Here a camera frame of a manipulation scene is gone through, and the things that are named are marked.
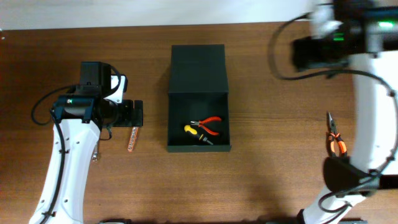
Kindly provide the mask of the orange bit holder strip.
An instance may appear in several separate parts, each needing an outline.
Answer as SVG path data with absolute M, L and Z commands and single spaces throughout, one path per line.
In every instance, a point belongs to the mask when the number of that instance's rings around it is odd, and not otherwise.
M 139 127 L 135 126 L 132 128 L 131 135 L 129 138 L 129 142 L 127 145 L 127 151 L 132 152 L 136 145 L 137 137 L 138 137 Z

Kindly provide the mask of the silver combination wrench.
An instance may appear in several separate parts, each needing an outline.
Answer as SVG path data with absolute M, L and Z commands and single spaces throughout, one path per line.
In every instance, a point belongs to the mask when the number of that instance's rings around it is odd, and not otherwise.
M 99 154 L 98 146 L 99 146 L 99 143 L 97 142 L 96 145 L 94 146 L 93 153 L 92 153 L 92 156 L 91 156 L 91 160 L 93 162 L 96 162 L 96 161 L 99 160 L 100 154 Z

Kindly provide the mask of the yellow black stubby screwdriver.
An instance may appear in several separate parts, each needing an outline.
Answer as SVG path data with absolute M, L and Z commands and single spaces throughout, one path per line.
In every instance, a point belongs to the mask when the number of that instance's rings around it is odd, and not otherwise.
M 199 133 L 196 129 L 194 129 L 190 125 L 185 125 L 184 131 L 191 137 L 193 137 L 201 142 L 205 142 L 211 146 L 213 145 L 213 143 L 204 134 Z

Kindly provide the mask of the dark green lidded box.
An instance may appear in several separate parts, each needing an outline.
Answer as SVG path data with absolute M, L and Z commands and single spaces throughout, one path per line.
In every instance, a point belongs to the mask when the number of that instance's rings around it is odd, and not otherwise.
M 229 152 L 228 76 L 224 45 L 172 46 L 168 152 Z M 213 145 L 184 131 L 190 125 Z

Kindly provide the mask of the orange black needle-nose pliers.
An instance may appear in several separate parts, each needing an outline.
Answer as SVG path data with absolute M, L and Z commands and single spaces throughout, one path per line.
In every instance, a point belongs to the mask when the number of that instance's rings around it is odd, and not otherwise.
M 326 113 L 326 122 L 328 126 L 328 134 L 326 137 L 326 149 L 330 157 L 347 157 L 347 147 L 341 137 L 341 134 L 336 128 L 335 120 L 333 119 L 330 112 Z M 339 154 L 335 151 L 335 143 L 337 143 Z

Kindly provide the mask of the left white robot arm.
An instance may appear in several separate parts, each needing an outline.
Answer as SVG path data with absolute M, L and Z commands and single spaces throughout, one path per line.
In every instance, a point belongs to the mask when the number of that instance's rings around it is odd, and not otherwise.
M 80 81 L 66 86 L 50 109 L 53 147 L 44 188 L 30 223 L 83 223 L 91 161 L 103 129 L 130 128 L 128 151 L 143 125 L 143 102 L 125 100 L 128 79 L 104 62 L 82 62 Z

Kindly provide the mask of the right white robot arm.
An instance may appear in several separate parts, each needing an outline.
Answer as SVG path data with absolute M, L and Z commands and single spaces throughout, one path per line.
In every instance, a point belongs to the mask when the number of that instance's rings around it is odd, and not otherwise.
M 309 37 L 294 41 L 294 66 L 314 76 L 352 75 L 354 148 L 328 133 L 325 186 L 298 223 L 338 223 L 378 190 L 397 187 L 397 8 L 382 1 L 316 1 Z

